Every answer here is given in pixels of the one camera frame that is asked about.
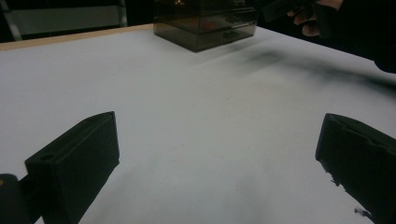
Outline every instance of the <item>white table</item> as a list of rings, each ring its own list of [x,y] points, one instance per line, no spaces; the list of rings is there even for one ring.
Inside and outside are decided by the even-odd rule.
[[[395,100],[374,63],[261,28],[200,53],[152,30],[3,50],[0,173],[114,110],[120,165],[80,223],[368,224],[318,135],[335,113],[395,137]]]

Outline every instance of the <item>black object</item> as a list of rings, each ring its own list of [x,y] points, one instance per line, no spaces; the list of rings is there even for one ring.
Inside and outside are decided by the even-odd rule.
[[[354,119],[324,118],[316,159],[375,224],[396,223],[396,140]]]
[[[274,21],[285,16],[289,11],[304,9],[305,16],[317,16],[321,38],[330,38],[334,35],[330,20],[334,9],[316,3],[317,0],[256,0],[256,8],[262,12],[266,22]]]
[[[27,159],[28,176],[19,184],[0,175],[0,223],[34,223],[40,216],[47,224],[78,223],[119,157],[114,112],[84,119]]]

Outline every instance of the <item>wooden table edge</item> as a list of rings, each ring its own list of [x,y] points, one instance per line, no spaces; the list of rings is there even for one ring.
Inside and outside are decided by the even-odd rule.
[[[34,46],[55,44],[55,43],[61,43],[61,42],[65,42],[65,41],[78,40],[78,39],[96,37],[96,36],[101,36],[101,35],[114,35],[114,34],[120,34],[120,33],[125,33],[125,32],[149,30],[149,29],[152,29],[152,27],[153,27],[153,24],[145,24],[145,25],[129,26],[129,27],[95,31],[95,32],[87,32],[87,33],[81,33],[81,34],[75,34],[75,35],[59,35],[59,36],[39,38],[39,39],[7,42],[7,43],[0,44],[0,50],[29,48],[29,47],[34,47]]]

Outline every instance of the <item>hand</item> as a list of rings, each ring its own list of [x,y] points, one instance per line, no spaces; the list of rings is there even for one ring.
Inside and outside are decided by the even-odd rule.
[[[326,7],[333,7],[337,11],[340,9],[340,7],[341,7],[341,5],[343,5],[343,3],[344,3],[344,0],[318,0],[316,2],[316,4],[319,4],[319,5],[323,5],[323,6],[326,6]],[[296,24],[296,25],[300,25],[300,24],[305,23],[307,21],[315,21],[317,19],[316,15],[313,15],[311,18],[307,18],[305,16],[305,13],[304,13],[303,9],[301,9],[300,11],[297,11],[297,12],[290,11],[290,12],[288,12],[288,16],[294,17],[294,24]],[[318,28],[317,24],[314,24],[314,25],[306,24],[306,25],[304,25],[302,32],[303,32],[303,35],[306,35],[306,36],[317,36],[317,35],[320,35],[320,31],[319,31],[319,28]]]

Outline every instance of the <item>dark plastic container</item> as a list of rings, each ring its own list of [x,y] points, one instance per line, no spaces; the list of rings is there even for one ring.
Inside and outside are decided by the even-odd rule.
[[[253,36],[252,0],[155,0],[154,34],[192,51]]]

